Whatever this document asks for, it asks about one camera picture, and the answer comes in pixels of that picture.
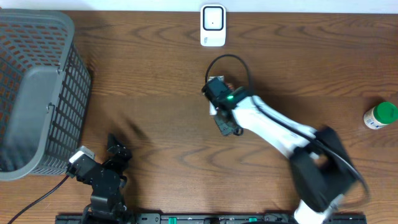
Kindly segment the green lid jar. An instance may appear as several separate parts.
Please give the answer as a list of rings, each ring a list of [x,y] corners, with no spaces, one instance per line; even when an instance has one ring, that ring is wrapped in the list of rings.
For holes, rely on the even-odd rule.
[[[363,121],[370,129],[381,129],[397,121],[397,107],[390,102],[382,102],[365,112]]]

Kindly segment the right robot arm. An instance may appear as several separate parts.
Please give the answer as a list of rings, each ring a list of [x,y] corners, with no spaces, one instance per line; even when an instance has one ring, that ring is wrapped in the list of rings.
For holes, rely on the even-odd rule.
[[[323,223],[351,186],[363,179],[330,127],[318,131],[297,123],[245,88],[232,90],[219,78],[207,81],[201,92],[214,108],[212,115],[222,135],[240,136],[249,130],[289,160],[300,196],[295,223]]]

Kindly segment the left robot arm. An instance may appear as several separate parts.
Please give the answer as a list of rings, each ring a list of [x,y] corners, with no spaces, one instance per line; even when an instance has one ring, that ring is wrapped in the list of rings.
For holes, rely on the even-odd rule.
[[[77,181],[93,189],[82,223],[131,223],[132,213],[127,210],[121,189],[127,183],[123,172],[132,154],[113,134],[108,135],[107,151],[112,155],[102,164],[86,149],[78,151],[79,156],[73,161]]]

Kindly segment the dark grey plastic basket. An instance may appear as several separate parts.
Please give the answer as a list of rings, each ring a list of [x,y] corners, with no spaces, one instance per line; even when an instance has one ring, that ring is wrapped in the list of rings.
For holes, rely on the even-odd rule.
[[[1,10],[1,180],[59,175],[81,139],[92,78],[64,13]]]

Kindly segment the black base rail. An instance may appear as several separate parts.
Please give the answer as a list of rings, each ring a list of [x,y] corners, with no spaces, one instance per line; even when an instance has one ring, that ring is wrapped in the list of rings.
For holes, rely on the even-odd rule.
[[[141,213],[130,221],[132,224],[240,224],[240,223],[294,223],[287,213],[267,213],[265,215],[161,215]],[[365,215],[332,215],[324,224],[367,224]]]

